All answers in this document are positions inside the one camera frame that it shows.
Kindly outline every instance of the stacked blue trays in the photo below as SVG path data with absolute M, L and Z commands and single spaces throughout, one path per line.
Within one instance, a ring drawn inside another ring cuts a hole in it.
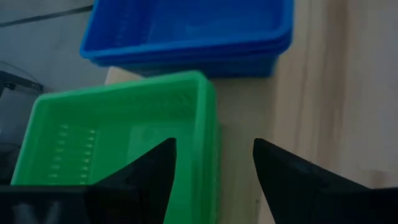
M 145 76 L 267 77 L 292 29 L 293 0 L 96 0 L 80 54 Z

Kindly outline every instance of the black object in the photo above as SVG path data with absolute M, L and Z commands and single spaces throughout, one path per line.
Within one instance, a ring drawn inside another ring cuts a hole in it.
M 5 88 L 14 90 L 17 85 L 33 89 L 39 93 L 43 92 L 43 85 L 39 83 L 30 81 L 26 78 L 21 78 L 19 76 L 4 71 L 0 71 L 0 97 Z
M 276 224 L 398 223 L 398 188 L 369 189 L 263 139 L 253 159 Z
M 2 186 L 1 223 L 163 223 L 177 150 L 170 138 L 88 186 Z

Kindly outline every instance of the green plastic basket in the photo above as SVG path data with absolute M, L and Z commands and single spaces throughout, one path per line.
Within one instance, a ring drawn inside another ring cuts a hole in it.
M 196 71 L 42 95 L 12 185 L 94 184 L 167 138 L 177 165 L 164 223 L 215 223 L 215 91 Z

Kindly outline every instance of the gray floor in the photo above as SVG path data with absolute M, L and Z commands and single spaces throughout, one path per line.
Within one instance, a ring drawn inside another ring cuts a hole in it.
M 0 22 L 87 6 L 92 1 L 1 1 Z M 108 69 L 99 68 L 79 55 L 80 42 L 89 16 L 90 13 L 85 12 L 0 28 L 0 61 L 29 72 L 47 91 L 103 85 Z M 29 78 L 2 63 L 0 70 Z M 0 98 L 0 142 L 22 143 L 36 97 L 22 91 L 4 91 Z

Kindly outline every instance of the wooden table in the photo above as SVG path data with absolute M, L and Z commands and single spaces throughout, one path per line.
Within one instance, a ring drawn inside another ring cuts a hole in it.
M 212 80 L 223 141 L 220 223 L 274 222 L 252 162 L 254 138 L 368 187 L 398 185 L 398 31 L 385 26 L 397 22 L 397 9 L 394 0 L 298 0 L 294 42 L 274 77 Z M 394 38 L 377 36 L 386 30 Z M 106 83 L 136 79 L 111 68 Z

